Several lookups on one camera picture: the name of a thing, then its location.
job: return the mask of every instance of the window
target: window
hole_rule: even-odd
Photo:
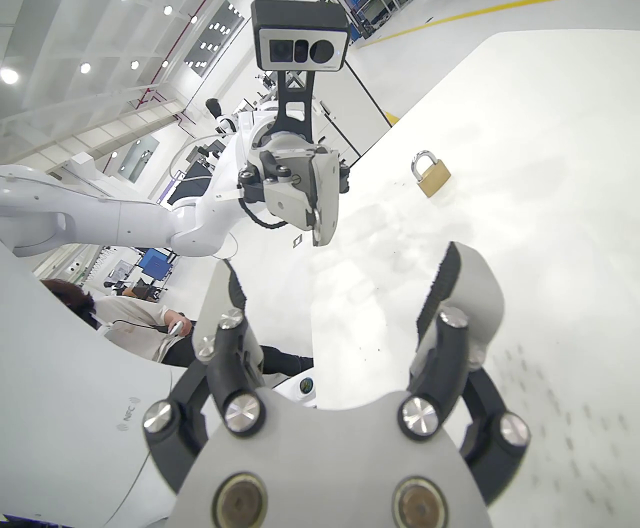
[[[225,49],[225,44],[244,22],[242,14],[231,3],[224,2],[209,21],[198,42],[187,53],[184,63],[201,77],[204,76],[206,67],[214,63],[217,55]]]

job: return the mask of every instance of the brass padlock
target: brass padlock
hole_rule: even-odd
[[[431,160],[433,165],[420,174],[417,169],[418,160],[425,156]],[[423,150],[415,155],[411,162],[411,171],[418,180],[418,187],[427,195],[427,198],[431,198],[438,192],[438,189],[440,189],[451,176],[451,172],[449,172],[449,169],[447,169],[442,160],[435,157],[433,153],[428,150]]]

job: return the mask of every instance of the small black square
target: small black square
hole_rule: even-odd
[[[270,40],[269,57],[271,62],[293,62],[293,41]]]

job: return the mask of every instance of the padlock shackle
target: padlock shackle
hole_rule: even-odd
[[[438,158],[432,153],[430,150],[421,150],[413,157],[413,161],[411,162],[411,172],[418,181],[422,180],[422,174],[418,172],[418,160],[422,157],[427,156],[431,162],[436,165],[438,163]]]

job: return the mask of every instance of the black cable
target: black cable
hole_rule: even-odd
[[[244,198],[238,198],[238,202],[240,203],[240,207],[242,207],[243,211],[247,214],[251,220],[256,222],[260,227],[264,227],[265,229],[278,229],[280,227],[286,226],[287,222],[282,221],[278,223],[266,223],[260,220],[256,215],[254,215],[251,210],[247,207],[247,204],[244,202]]]
[[[157,331],[157,328],[154,326],[147,326],[145,324],[136,324],[136,323],[132,323],[130,321],[125,321],[124,319],[116,319],[115,321],[112,321],[111,324],[113,323],[127,323],[130,324],[131,326],[139,326],[140,328],[149,328],[150,330],[155,330]]]
[[[229,235],[231,236],[231,238],[234,240],[234,242],[236,243],[236,251],[234,252],[233,255],[231,255],[230,257],[226,257],[226,258],[222,258],[222,257],[217,257],[215,255],[211,255],[214,259],[218,259],[218,260],[231,260],[233,259],[237,254],[238,254],[238,250],[240,249],[240,244],[238,244],[238,240],[236,237],[234,237],[233,233],[229,233]]]

